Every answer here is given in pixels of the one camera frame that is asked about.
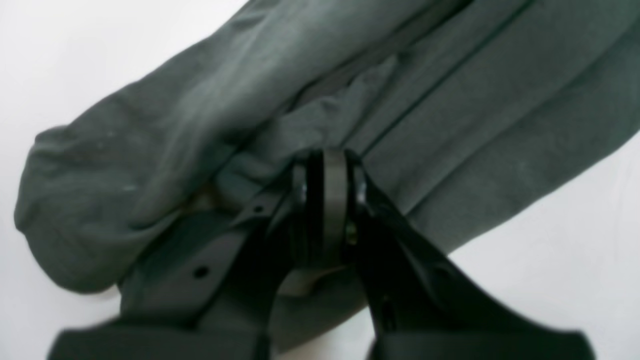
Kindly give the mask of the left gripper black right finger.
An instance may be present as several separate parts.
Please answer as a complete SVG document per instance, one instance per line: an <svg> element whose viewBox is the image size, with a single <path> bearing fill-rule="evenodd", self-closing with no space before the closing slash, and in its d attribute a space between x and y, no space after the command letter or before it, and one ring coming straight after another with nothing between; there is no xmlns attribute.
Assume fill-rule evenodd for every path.
<svg viewBox="0 0 640 360"><path fill-rule="evenodd" d="M483 291L375 187L359 160L324 150L323 237L354 264L374 325L369 360L593 360L583 333L519 315Z"/></svg>

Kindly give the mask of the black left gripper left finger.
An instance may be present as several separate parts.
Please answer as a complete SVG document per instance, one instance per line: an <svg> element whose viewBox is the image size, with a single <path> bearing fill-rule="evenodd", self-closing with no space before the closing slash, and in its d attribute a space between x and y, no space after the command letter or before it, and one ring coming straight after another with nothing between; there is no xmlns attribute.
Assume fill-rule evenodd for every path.
<svg viewBox="0 0 640 360"><path fill-rule="evenodd" d="M119 317L66 330L50 360L273 360L268 324L294 269L323 257L323 154L304 152L215 234L210 214L170 230L198 244Z"/></svg>

